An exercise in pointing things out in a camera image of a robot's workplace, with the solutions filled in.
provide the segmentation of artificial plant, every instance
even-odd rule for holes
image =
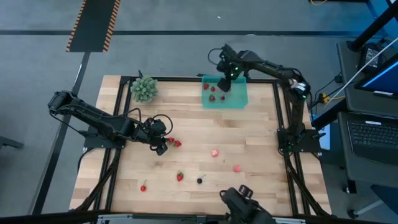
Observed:
[[[156,85],[157,80],[140,75],[140,78],[137,78],[131,86],[134,100],[139,103],[151,102],[158,93]]]

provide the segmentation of wooden tabletop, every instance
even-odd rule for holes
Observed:
[[[104,76],[96,107],[113,112],[119,81],[120,76]],[[143,105],[131,101],[130,109],[139,107],[143,120],[156,114],[170,116],[174,129],[169,137],[180,140],[182,146],[170,147],[158,156],[146,144],[127,142],[121,153],[112,211],[223,215],[228,208],[219,191],[245,184],[254,191],[253,199],[271,214],[292,215],[284,160],[277,152],[278,121],[271,84],[248,83],[249,103],[243,110],[203,108],[200,82],[158,82],[158,89],[159,96],[153,102]],[[126,92],[121,102],[125,101]],[[169,128],[169,122],[161,119]],[[309,127],[307,110],[304,120]],[[211,156],[213,149],[219,151],[218,157]],[[96,149],[83,158],[70,208],[79,206],[96,185],[103,156],[104,149]],[[306,186],[330,212],[318,160],[301,153],[301,161]],[[240,165],[242,171],[234,172],[235,165]],[[179,170],[185,174],[181,182],[176,178]],[[198,184],[197,178],[203,175],[203,183]],[[141,192],[145,180],[147,190]],[[106,185],[101,208],[107,192]],[[296,195],[301,203],[298,188]]]

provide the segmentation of monitor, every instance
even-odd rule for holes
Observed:
[[[398,95],[398,54],[373,75],[361,80],[356,88],[386,96]]]

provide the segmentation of black chair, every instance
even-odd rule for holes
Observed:
[[[383,203],[395,212],[395,214],[398,214],[398,189],[381,185],[372,185],[371,189],[379,197],[379,200],[359,210],[348,210],[347,213],[350,218],[358,218],[360,214],[376,208]]]

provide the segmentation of pink ball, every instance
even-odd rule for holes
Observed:
[[[218,156],[218,151],[216,149],[212,150],[211,156],[213,156],[213,157]]]
[[[239,165],[234,166],[234,171],[235,172],[241,172],[242,171],[242,167]]]

